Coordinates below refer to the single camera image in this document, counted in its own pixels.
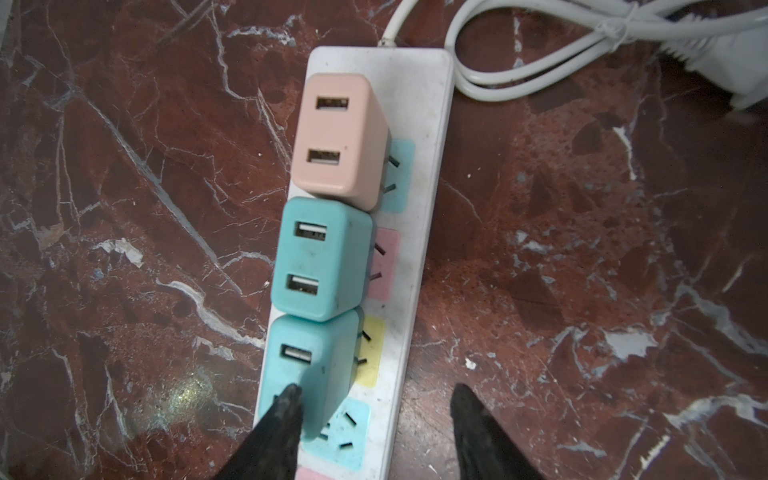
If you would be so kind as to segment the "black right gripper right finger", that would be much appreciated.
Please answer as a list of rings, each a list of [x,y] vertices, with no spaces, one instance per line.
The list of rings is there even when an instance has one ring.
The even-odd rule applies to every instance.
[[[455,386],[450,414],[461,480],[543,479],[468,385]]]

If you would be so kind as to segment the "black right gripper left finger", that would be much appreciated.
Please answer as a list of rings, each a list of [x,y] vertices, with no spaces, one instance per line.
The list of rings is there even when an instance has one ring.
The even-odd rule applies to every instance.
[[[302,389],[289,384],[213,479],[294,479],[303,422]]]

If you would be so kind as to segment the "teal cube charger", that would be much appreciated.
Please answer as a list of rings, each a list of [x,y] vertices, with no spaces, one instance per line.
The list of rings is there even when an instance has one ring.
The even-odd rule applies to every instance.
[[[271,302],[285,313],[328,321],[361,305],[375,222],[340,201],[296,196],[283,210]]]
[[[257,417],[290,384],[302,390],[302,436],[317,437],[355,380],[362,336],[361,310],[325,322],[283,315],[271,324],[257,402]]]

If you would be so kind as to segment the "white multicolour power strip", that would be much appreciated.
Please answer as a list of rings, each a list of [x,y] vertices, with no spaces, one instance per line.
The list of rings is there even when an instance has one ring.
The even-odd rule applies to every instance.
[[[387,476],[414,328],[453,96],[453,62],[440,49],[319,47],[316,73],[365,76],[388,121],[391,142],[377,207],[355,380],[321,433],[302,436],[300,479]],[[287,202],[322,198],[290,178]]]

